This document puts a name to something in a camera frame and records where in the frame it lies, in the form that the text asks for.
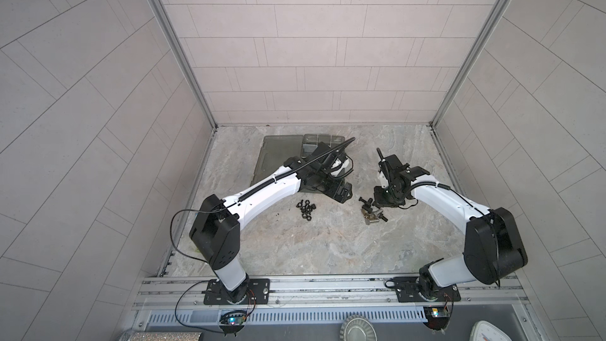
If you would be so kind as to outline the black hex bolt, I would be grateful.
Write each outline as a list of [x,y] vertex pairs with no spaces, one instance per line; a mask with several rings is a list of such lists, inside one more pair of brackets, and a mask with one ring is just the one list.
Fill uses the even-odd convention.
[[373,198],[370,197],[368,200],[365,200],[363,197],[359,197],[358,200],[364,204],[364,206],[372,206]]

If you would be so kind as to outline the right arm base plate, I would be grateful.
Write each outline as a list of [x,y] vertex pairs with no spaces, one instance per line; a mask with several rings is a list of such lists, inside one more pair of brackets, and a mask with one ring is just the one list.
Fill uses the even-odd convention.
[[396,276],[384,282],[384,286],[396,293],[398,302],[460,302],[456,285],[438,287],[430,279],[419,276]]

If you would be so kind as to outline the silver hex bolt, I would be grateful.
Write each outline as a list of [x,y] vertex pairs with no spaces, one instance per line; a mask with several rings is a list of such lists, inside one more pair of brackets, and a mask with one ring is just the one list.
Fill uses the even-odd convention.
[[365,224],[370,225],[374,223],[378,223],[383,219],[383,215],[381,213],[366,213],[364,214]]

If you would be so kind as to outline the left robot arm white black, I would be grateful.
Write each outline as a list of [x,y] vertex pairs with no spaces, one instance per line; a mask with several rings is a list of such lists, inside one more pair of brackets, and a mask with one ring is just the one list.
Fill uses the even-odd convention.
[[353,161],[344,151],[323,158],[287,159],[272,175],[238,194],[207,197],[189,231],[189,238],[200,251],[221,283],[223,296],[234,304],[249,292],[249,275],[239,260],[241,231],[260,213],[301,191],[313,190],[339,203],[352,198],[352,185],[346,181]]

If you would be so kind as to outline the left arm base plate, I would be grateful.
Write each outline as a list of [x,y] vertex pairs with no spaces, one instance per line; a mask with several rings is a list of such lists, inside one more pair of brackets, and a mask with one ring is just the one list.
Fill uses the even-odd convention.
[[234,290],[227,290],[224,284],[213,279],[205,290],[205,306],[213,305],[266,305],[270,292],[270,279],[251,279],[247,277]]

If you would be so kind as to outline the clear green organizer box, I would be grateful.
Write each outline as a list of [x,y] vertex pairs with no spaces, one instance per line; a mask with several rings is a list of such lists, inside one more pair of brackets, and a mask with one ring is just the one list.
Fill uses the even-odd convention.
[[330,134],[265,136],[253,172],[251,186],[273,174],[288,158],[311,155],[320,142],[332,147],[344,141],[344,136]]

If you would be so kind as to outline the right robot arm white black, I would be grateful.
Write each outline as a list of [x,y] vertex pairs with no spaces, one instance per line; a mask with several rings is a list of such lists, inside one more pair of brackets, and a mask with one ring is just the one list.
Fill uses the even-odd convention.
[[374,199],[382,207],[405,208],[409,200],[423,202],[454,224],[465,236],[458,257],[428,263],[419,270],[418,290],[426,301],[457,284],[500,280],[528,264],[528,256],[514,216],[506,208],[489,208],[439,182],[423,167],[403,164],[395,155],[378,151],[381,184]]

